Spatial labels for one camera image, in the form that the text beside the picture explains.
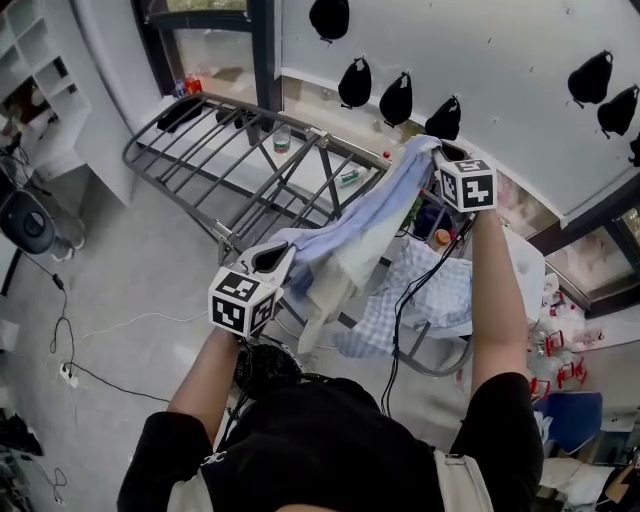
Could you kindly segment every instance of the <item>white wall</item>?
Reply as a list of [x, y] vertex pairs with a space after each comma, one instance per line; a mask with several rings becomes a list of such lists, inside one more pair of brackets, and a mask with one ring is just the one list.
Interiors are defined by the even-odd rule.
[[102, 78], [129, 127], [139, 130], [161, 96], [130, 0], [75, 0], [74, 3]]
[[349, 32], [331, 45], [309, 22], [312, 3], [283, 1], [284, 75], [336, 88], [365, 55], [379, 96], [410, 70], [416, 120], [458, 94], [461, 137], [561, 214], [635, 174], [627, 158], [640, 113], [607, 140], [597, 108], [582, 110], [567, 88], [603, 49], [614, 55], [608, 100], [640, 83], [640, 15], [629, 0], [351, 0]]

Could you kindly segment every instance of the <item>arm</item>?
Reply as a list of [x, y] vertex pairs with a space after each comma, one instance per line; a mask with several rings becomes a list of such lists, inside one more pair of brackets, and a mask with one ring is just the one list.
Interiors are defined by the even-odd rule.
[[167, 409], [199, 419], [211, 444], [222, 422], [238, 351], [233, 334], [214, 329]]
[[493, 210], [473, 226], [472, 393], [501, 373], [527, 370], [527, 317], [502, 227]]

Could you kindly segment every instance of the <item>bottle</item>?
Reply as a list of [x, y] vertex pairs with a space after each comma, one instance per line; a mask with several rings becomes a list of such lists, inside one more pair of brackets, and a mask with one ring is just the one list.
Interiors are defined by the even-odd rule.
[[343, 172], [336, 178], [336, 185], [338, 185], [338, 187], [340, 188], [346, 187], [347, 185], [351, 185], [356, 181], [363, 180], [370, 172], [371, 169], [367, 169], [365, 167], [358, 167], [357, 169]]
[[187, 94], [187, 89], [184, 86], [184, 82], [180, 78], [177, 78], [175, 89], [176, 98], [182, 98], [185, 94]]
[[283, 124], [276, 133], [273, 134], [273, 150], [276, 153], [287, 153], [291, 147], [291, 128], [288, 124]]

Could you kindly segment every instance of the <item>wire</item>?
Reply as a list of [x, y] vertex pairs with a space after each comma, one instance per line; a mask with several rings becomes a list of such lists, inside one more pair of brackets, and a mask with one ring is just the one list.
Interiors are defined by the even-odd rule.
[[207, 314], [207, 311], [203, 311], [202, 313], [198, 313], [197, 315], [192, 316], [191, 318], [182, 319], [182, 318], [173, 318], [171, 316], [163, 315], [162, 313], [145, 313], [144, 315], [137, 316], [133, 320], [129, 320], [128, 322], [126, 322], [124, 324], [113, 325], [113, 326], [109, 327], [105, 331], [95, 331], [95, 332], [90, 332], [89, 334], [85, 334], [80, 339], [80, 341], [83, 341], [84, 339], [88, 338], [89, 336], [93, 336], [95, 334], [107, 334], [107, 333], [110, 333], [111, 331], [113, 331], [114, 329], [117, 329], [118, 327], [126, 327], [127, 325], [131, 325], [133, 322], [136, 322], [136, 321], [140, 320], [141, 318], [145, 318], [147, 316], [159, 316], [161, 318], [166, 318], [167, 320], [171, 320], [173, 322], [192, 322], [196, 318], [200, 318], [201, 316], [204, 316], [206, 314]]
[[[75, 342], [73, 339], [73, 329], [71, 327], [71, 322], [69, 321], [69, 319], [66, 317], [66, 309], [67, 309], [67, 303], [68, 303], [68, 296], [67, 296], [67, 292], [64, 289], [64, 283], [62, 282], [62, 279], [60, 279], [60, 277], [58, 276], [58, 274], [52, 274], [51, 272], [49, 272], [46, 268], [44, 268], [42, 265], [40, 265], [38, 262], [36, 262], [33, 258], [31, 258], [30, 256], [28, 256], [24, 251], [22, 252], [23, 254], [25, 254], [27, 256], [27, 258], [29, 258], [31, 261], [33, 261], [38, 267], [40, 267], [40, 269], [45, 272], [46, 274], [48, 274], [49, 276], [51, 276], [51, 278], [53, 279], [53, 282], [55, 283], [56, 287], [64, 294], [64, 303], [62, 305], [62, 313], [60, 314], [60, 317], [58, 318], [58, 321], [56, 322], [55, 325], [55, 329], [53, 331], [53, 339], [51, 340], [51, 343], [49, 344], [49, 352], [51, 352], [52, 354], [56, 353], [56, 350], [58, 348], [58, 327], [60, 326], [60, 324], [62, 322], [67, 322], [67, 326], [69, 327], [69, 334], [71, 336], [71, 359], [69, 359], [69, 361], [65, 361], [62, 363], [62, 368], [66, 368], [69, 371], [69, 377], [71, 377], [71, 369], [72, 368], [77, 368], [78, 370], [82, 370], [83, 372], [89, 374], [91, 377], [93, 377], [96, 380], [99, 380], [100, 382], [102, 382], [103, 384], [112, 387], [114, 389], [117, 389], [118, 391], [122, 391], [123, 393], [127, 393], [129, 395], [135, 395], [135, 396], [142, 396], [145, 398], [150, 398], [151, 400], [157, 400], [158, 402], [165, 402], [165, 403], [170, 403], [169, 400], [165, 399], [165, 398], [158, 398], [157, 396], [153, 396], [153, 395], [149, 395], [147, 393], [140, 393], [138, 391], [131, 391], [130, 389], [125, 389], [122, 388], [120, 386], [117, 386], [116, 384], [113, 384], [109, 381], [107, 381], [106, 379], [103, 379], [102, 377], [99, 377], [98, 375], [96, 375], [95, 373], [87, 370], [86, 368], [80, 366], [79, 364], [77, 364], [76, 362], [74, 362], [74, 357], [75, 357], [75, 352], [76, 352], [76, 346], [75, 346]], [[115, 329], [116, 327], [120, 327], [121, 325], [129, 325], [133, 322], [135, 322], [136, 320], [138, 320], [139, 318], [142, 318], [144, 316], [150, 316], [150, 315], [158, 315], [158, 316], [162, 316], [164, 318], [168, 318], [170, 320], [175, 320], [177, 322], [187, 322], [190, 320], [194, 320], [196, 318], [201, 317], [202, 315], [204, 315], [206, 313], [206, 311], [204, 313], [200, 313], [190, 319], [186, 319], [186, 320], [179, 320], [177, 318], [171, 318], [168, 317], [166, 315], [162, 315], [160, 313], [147, 313], [145, 315], [140, 315], [137, 318], [134, 318], [133, 320], [131, 320], [130, 322], [127, 322], [126, 324], [118, 324], [118, 325], [114, 325], [113, 327], [109, 328], [106, 331], [99, 331], [99, 332], [109, 332], [112, 329]], [[90, 333], [87, 334], [85, 336], [85, 338], [87, 336], [91, 336], [93, 334], [97, 334], [97, 333]]]
[[164, 402], [164, 403], [170, 403], [171, 400], [167, 400], [166, 398], [158, 398], [157, 396], [153, 396], [153, 395], [149, 395], [147, 393], [140, 393], [139, 391], [131, 391], [130, 389], [125, 389], [125, 388], [121, 388], [120, 386], [117, 386], [116, 384], [112, 384], [111, 382], [103, 379], [102, 377], [99, 377], [98, 375], [96, 375], [95, 373], [87, 370], [86, 368], [83, 368], [82, 366], [80, 366], [78, 363], [73, 363], [71, 361], [67, 361], [66, 363], [63, 363], [65, 366], [70, 366], [70, 367], [75, 367], [78, 370], [82, 370], [83, 372], [91, 375], [94, 379], [99, 380], [100, 382], [102, 382], [103, 384], [106, 384], [107, 386], [113, 388], [113, 389], [117, 389], [118, 391], [122, 391], [123, 393], [127, 393], [129, 395], [135, 395], [135, 396], [142, 396], [145, 398], [150, 398], [151, 400], [157, 400], [158, 402]]
[[46, 268], [44, 268], [42, 265], [40, 265], [40, 263], [38, 263], [36, 260], [34, 260], [31, 256], [29, 256], [26, 252], [22, 251], [22, 254], [24, 254], [28, 259], [30, 259], [31, 261], [33, 261], [33, 263], [35, 263], [38, 267], [40, 267], [40, 270], [42, 270], [45, 274], [49, 274], [49, 276], [51, 276], [51, 278], [53, 278], [53, 274], [51, 272], [49, 272]]
[[[413, 298], [413, 296], [416, 293], [418, 293], [418, 291], [425, 284], [427, 284], [427, 282], [435, 275], [436, 272], [438, 272], [438, 270], [440, 270], [440, 267], [442, 267], [444, 262], [447, 261], [447, 259], [451, 256], [451, 254], [453, 253], [455, 248], [458, 246], [460, 241], [471, 230], [471, 228], [473, 227], [473, 224], [475, 223], [476, 218], [477, 216], [473, 217], [472, 219], [469, 219], [466, 222], [466, 224], [463, 226], [460, 233], [458, 233], [458, 236], [456, 236], [453, 242], [451, 242], [449, 247], [447, 247], [447, 249], [444, 251], [444, 253], [442, 254], [442, 257], [440, 258], [440, 261], [438, 261], [438, 263], [436, 263], [436, 265], [432, 269], [430, 269], [428, 272], [426, 272], [424, 275], [420, 276], [419, 278], [409, 283], [405, 291], [402, 293], [402, 295], [396, 302], [396, 305], [395, 305], [396, 320], [395, 320], [394, 333], [393, 333], [393, 353], [392, 353], [393, 362], [391, 364], [391, 374], [389, 375], [389, 381], [387, 382], [387, 386], [385, 387], [382, 393], [382, 396], [380, 397], [380, 408], [382, 409], [382, 413], [388, 416], [389, 418], [391, 418], [391, 391], [393, 389], [393, 385], [395, 384], [396, 378], [398, 376], [398, 369], [399, 369], [399, 355], [400, 355], [399, 338], [400, 338], [400, 322], [402, 319], [402, 310], [404, 309], [406, 304]], [[469, 350], [469, 347], [467, 346], [467, 350], [465, 350], [465, 352], [463, 353], [462, 357], [460, 358], [460, 361], [454, 366], [464, 364], [464, 362], [470, 355], [471, 355], [471, 352]]]
[[58, 491], [58, 489], [61, 487], [66, 487], [69, 481], [67, 480], [67, 476], [63, 473], [63, 471], [60, 468], [56, 467], [53, 470], [52, 480], [49, 477], [47, 471], [42, 467], [42, 464], [40, 464], [37, 459], [34, 459], [29, 455], [21, 455], [20, 458], [28, 462], [33, 462], [36, 465], [40, 473], [42, 473], [42, 476], [44, 476], [45, 480], [51, 487], [51, 491], [53, 492], [53, 499], [55, 500], [55, 502], [59, 505], [64, 505], [64, 500], [62, 499], [62, 495], [60, 494], [60, 491]]

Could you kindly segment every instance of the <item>glass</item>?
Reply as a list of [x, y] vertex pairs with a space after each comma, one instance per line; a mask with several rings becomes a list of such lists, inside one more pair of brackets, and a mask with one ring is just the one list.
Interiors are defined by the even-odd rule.
[[147, 0], [147, 14], [185, 11], [246, 11], [247, 0]]
[[636, 242], [640, 244], [640, 215], [638, 215], [638, 209], [633, 208], [629, 210], [622, 216], [622, 219], [624, 220], [631, 233], [633, 233]]
[[547, 261], [590, 300], [621, 291], [633, 268], [605, 228], [547, 256]]
[[514, 233], [529, 238], [558, 221], [540, 201], [498, 170], [500, 218]]
[[[185, 77], [198, 78], [203, 91], [257, 103], [251, 34], [180, 29], [173, 35]], [[180, 71], [174, 69], [174, 76]]]

